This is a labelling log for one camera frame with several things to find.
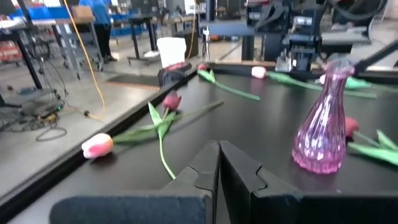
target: pink tulip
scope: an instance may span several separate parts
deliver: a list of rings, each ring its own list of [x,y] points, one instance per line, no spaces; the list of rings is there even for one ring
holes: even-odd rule
[[[163,101],[163,107],[169,110],[176,110],[181,102],[181,96],[176,91],[171,91]]]
[[[266,77],[267,70],[261,66],[255,66],[251,68],[251,75],[254,78],[264,79]]]
[[[201,64],[198,65],[198,70],[207,71],[207,66],[204,63],[201,63]]]
[[[354,118],[346,117],[346,136],[352,137],[359,130],[359,124]]]
[[[81,145],[81,149],[85,158],[95,159],[105,156],[112,151],[113,140],[108,134],[99,133],[85,141]]]

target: black tabletop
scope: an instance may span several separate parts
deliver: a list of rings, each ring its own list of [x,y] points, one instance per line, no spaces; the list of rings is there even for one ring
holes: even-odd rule
[[[218,75],[217,80],[258,95],[261,100],[232,95],[198,77],[179,89],[183,112],[218,100],[224,100],[225,104],[198,119],[183,119],[172,126],[165,138],[164,153],[176,174],[206,142],[227,140],[261,162],[265,169],[304,191],[373,194],[398,189],[398,169],[384,162],[347,155],[341,169],[332,175],[311,174],[294,164],[291,158],[293,138],[317,99],[318,91],[230,75]],[[361,132],[367,136],[375,136],[376,129],[381,129],[398,141],[398,101],[393,95],[378,95],[376,100],[346,96],[346,115],[356,118]],[[150,122],[146,116],[132,128]],[[87,162],[11,223],[46,223],[51,206],[72,195],[161,189],[168,182],[170,177],[160,161],[156,138],[138,146],[116,146],[113,155]],[[218,223],[228,223],[222,193],[217,212]]]

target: glass vase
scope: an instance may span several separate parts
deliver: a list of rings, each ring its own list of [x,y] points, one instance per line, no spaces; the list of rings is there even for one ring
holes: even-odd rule
[[[339,58],[325,66],[325,83],[294,139],[292,156],[302,168],[317,174],[336,172],[346,153],[344,87],[354,67]]]

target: gray floor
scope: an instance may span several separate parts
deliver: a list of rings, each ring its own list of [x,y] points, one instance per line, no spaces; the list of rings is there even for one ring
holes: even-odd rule
[[[388,21],[383,24],[374,25],[372,38],[374,42],[370,46],[356,46],[352,51],[355,58],[363,58],[371,55],[375,51],[381,49],[389,42],[395,40],[398,36],[397,25]],[[140,50],[149,50],[149,44],[146,39],[141,40]],[[211,59],[216,60],[224,57],[225,60],[237,60],[241,57],[240,43],[220,42],[211,44]],[[81,112],[66,107],[60,113],[59,126],[65,128],[68,134],[54,141],[36,142],[35,138],[44,130],[28,131],[23,133],[8,132],[0,133],[0,195],[6,194],[15,186],[23,183],[31,175],[44,168],[50,161],[62,156],[77,142],[91,136],[104,125],[112,123],[118,116],[123,114],[134,105],[145,100],[154,90],[143,90],[140,88],[132,88],[125,86],[114,86],[104,82],[119,73],[129,75],[156,75],[160,69],[160,63],[154,63],[145,66],[142,62],[133,61],[129,66],[126,60],[128,55],[134,54],[132,42],[129,38],[119,40],[119,45],[113,41],[112,49],[115,55],[119,57],[119,62],[105,66],[104,72],[96,72],[99,87],[103,93],[105,100],[105,111],[102,114],[102,121],[84,118]],[[398,59],[398,53],[392,54],[387,59],[377,63],[377,66],[391,67]],[[193,58],[192,63],[201,62],[202,58]],[[69,92],[68,102],[81,110],[90,110],[92,114],[102,113],[102,103],[98,92],[93,84],[93,79],[88,72],[82,72],[82,81],[78,81],[76,76],[62,66],[62,60],[59,58],[51,61],[61,77],[65,81]],[[50,65],[46,70],[46,76],[50,79],[52,87],[62,92],[62,88],[58,85],[60,79]],[[15,89],[31,86],[32,80],[25,66],[16,67],[15,65],[7,65],[0,67],[0,92],[4,95],[12,95],[6,90],[7,85],[12,85]],[[43,97],[36,104],[43,106],[52,102],[51,98]],[[10,110],[0,108],[0,112],[7,113],[9,119],[15,114]]]

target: white bucket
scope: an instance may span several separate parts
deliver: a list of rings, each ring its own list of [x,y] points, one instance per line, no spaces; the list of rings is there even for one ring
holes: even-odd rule
[[[163,68],[185,61],[187,46],[184,38],[159,38],[157,39],[157,48],[159,49]]]

